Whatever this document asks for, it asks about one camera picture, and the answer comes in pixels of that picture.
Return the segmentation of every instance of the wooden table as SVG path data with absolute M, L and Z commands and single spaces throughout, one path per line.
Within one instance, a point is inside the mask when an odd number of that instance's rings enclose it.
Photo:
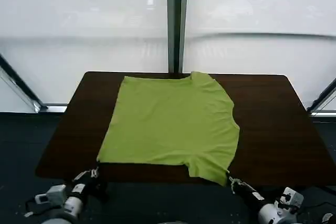
M 187 74 L 87 72 L 37 166 L 37 176 L 68 180 L 95 166 L 124 76 Z M 241 128 L 229 167 L 233 176 L 252 185 L 336 185 L 336 166 L 285 76 L 211 76 L 233 100 Z M 105 164 L 101 175 L 111 182 L 205 182 L 189 178 L 185 166 Z

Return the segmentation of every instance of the green t-shirt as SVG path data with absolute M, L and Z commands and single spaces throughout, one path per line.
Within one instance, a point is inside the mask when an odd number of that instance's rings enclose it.
M 233 102 L 208 74 L 184 79 L 125 77 L 97 160 L 186 165 L 221 185 L 239 137 Z

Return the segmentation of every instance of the cable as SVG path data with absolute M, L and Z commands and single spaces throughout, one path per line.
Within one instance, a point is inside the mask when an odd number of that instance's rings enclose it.
M 312 209 L 312 208 L 316 208 L 316 207 L 321 207 L 321 206 L 323 206 L 323 205 L 330 205 L 330 206 L 336 207 L 335 204 L 325 201 L 325 202 L 322 202 L 322 203 L 317 204 L 317 205 L 315 205 L 315 206 L 303 207 L 302 210 L 298 213 L 298 215 L 303 214 L 303 213 L 306 212 L 308 209 Z

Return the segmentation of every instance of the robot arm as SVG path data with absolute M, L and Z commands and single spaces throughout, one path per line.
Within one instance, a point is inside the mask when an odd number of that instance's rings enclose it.
M 258 215 L 260 224 L 297 223 L 297 212 L 302 205 L 303 195 L 286 187 L 279 199 L 265 199 L 249 184 L 229 176 L 234 194 L 241 196 L 245 204 Z

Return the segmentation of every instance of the white wall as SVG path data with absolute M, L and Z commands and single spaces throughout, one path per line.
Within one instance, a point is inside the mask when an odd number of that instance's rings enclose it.
M 0 76 L 0 112 L 34 113 Z

